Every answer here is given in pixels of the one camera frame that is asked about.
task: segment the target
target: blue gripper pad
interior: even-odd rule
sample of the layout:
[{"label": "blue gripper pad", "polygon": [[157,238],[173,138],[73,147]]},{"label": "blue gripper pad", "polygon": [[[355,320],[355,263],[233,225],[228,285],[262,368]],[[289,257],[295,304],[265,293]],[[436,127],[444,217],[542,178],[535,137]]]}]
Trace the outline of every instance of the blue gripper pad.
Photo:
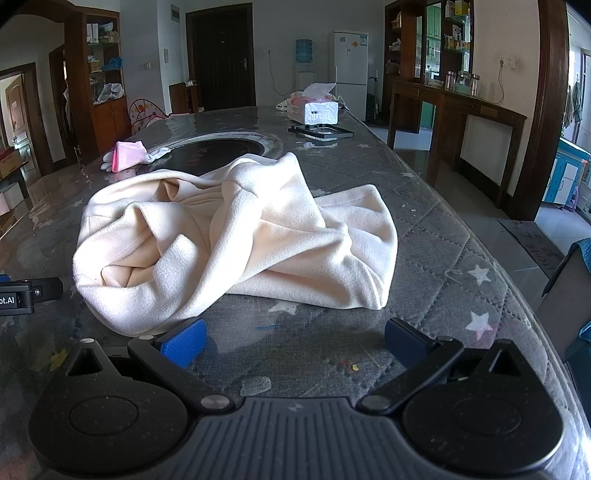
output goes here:
[{"label": "blue gripper pad", "polygon": [[207,341],[203,320],[189,320],[158,338],[160,353],[178,366],[185,368],[201,353]]}]

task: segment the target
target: glass jar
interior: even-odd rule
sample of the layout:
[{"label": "glass jar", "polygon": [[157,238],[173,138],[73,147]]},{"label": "glass jar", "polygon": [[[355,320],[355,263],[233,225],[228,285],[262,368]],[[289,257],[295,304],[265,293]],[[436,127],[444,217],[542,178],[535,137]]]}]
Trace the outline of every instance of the glass jar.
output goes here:
[{"label": "glass jar", "polygon": [[472,96],[478,97],[478,83],[480,82],[480,75],[472,74]]},{"label": "glass jar", "polygon": [[472,94],[472,75],[469,72],[457,73],[456,92],[463,95]]},{"label": "glass jar", "polygon": [[445,89],[453,90],[456,86],[456,72],[447,72],[445,76]]}]

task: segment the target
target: electrical outlet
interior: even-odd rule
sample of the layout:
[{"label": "electrical outlet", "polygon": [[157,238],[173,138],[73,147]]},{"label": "electrical outlet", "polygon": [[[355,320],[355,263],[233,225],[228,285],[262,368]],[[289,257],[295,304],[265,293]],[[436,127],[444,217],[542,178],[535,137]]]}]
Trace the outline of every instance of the electrical outlet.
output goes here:
[{"label": "electrical outlet", "polygon": [[513,57],[501,57],[501,62],[503,62],[503,66],[515,70],[515,59]]}]

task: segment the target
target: blue cabinet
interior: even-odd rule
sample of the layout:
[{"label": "blue cabinet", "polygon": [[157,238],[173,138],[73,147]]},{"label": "blue cabinet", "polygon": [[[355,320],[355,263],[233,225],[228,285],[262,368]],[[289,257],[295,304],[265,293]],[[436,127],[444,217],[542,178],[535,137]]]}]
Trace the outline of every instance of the blue cabinet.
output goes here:
[{"label": "blue cabinet", "polygon": [[565,205],[572,197],[590,154],[582,148],[560,139],[552,175],[548,181],[544,201]]}]

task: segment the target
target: induction cooktop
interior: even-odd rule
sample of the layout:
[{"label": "induction cooktop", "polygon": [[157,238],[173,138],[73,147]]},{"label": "induction cooktop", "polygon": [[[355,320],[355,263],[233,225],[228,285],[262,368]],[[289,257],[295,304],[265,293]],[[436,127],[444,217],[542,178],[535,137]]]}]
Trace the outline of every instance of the induction cooktop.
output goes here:
[{"label": "induction cooktop", "polygon": [[199,135],[162,144],[151,151],[161,147],[168,147],[171,152],[151,164],[141,165],[137,175],[164,168],[199,176],[224,167],[248,153],[279,158],[283,152],[283,142],[279,137],[261,132],[241,131]]}]

